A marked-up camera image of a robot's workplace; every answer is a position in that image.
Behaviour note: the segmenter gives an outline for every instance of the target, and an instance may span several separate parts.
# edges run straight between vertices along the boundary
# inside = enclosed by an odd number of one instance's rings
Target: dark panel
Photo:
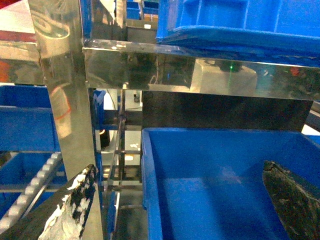
[[[143,92],[143,128],[301,131],[312,101],[178,92]]]

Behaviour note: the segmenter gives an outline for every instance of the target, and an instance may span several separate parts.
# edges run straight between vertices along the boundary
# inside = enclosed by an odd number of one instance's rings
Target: blue plastic crate
[[[140,6],[138,2],[127,1],[126,2],[126,18],[127,19],[140,19]]]
[[[319,0],[162,0],[157,40],[272,55],[320,53]]]
[[[289,240],[265,160],[320,187],[320,146],[299,132],[146,128],[142,147],[149,240]]]
[[[153,1],[143,1],[143,13],[144,14],[159,14],[159,3]]]
[[[59,151],[47,88],[0,87],[0,150]]]

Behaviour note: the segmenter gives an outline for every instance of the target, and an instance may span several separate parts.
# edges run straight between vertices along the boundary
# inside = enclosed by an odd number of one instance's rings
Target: black and white object
[[[0,240],[79,240],[96,191],[97,169],[88,165],[33,212],[0,235]]]

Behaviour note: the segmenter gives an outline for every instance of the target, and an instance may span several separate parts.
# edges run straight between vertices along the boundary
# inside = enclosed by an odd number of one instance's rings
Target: stainless steel frame
[[[28,2],[36,43],[0,40],[0,61],[18,66],[17,70],[8,71],[7,83],[47,86],[68,179],[88,164],[96,163],[95,116],[90,100],[94,88],[121,91],[114,151],[119,157],[120,180],[125,169],[124,155],[129,152],[124,148],[127,89],[320,100],[320,89],[317,85],[310,86],[308,81],[308,77],[320,74],[320,68],[300,66],[305,78],[297,81],[290,75],[291,65],[261,63],[259,56],[252,58],[256,62],[248,62],[225,52],[122,41],[126,27],[143,29],[149,24],[126,21],[125,0],[117,0],[115,27],[120,32],[116,40],[84,39],[82,18],[85,16],[81,16],[79,0]],[[155,28],[154,23],[149,25],[152,30]],[[293,56],[282,58],[295,64],[305,60]],[[308,61],[310,66],[317,66],[316,57]],[[113,166],[109,178],[114,173]],[[102,216],[100,197],[96,191],[84,240],[106,237],[103,222],[106,216]]]
[[[52,106],[67,178],[96,165],[95,131],[82,53],[83,28],[78,0],[29,0],[40,63]],[[83,239],[104,237],[99,191]]]

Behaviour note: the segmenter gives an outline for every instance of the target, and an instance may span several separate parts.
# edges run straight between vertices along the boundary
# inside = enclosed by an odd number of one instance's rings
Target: reflective metal surface
[[[44,84],[35,43],[0,40],[0,83]]]
[[[29,0],[67,178],[95,164],[79,0]],[[83,239],[103,239],[96,191]]]
[[[320,99],[320,68],[221,60],[178,46],[111,40],[94,39],[83,51],[91,88],[125,84],[131,90]]]

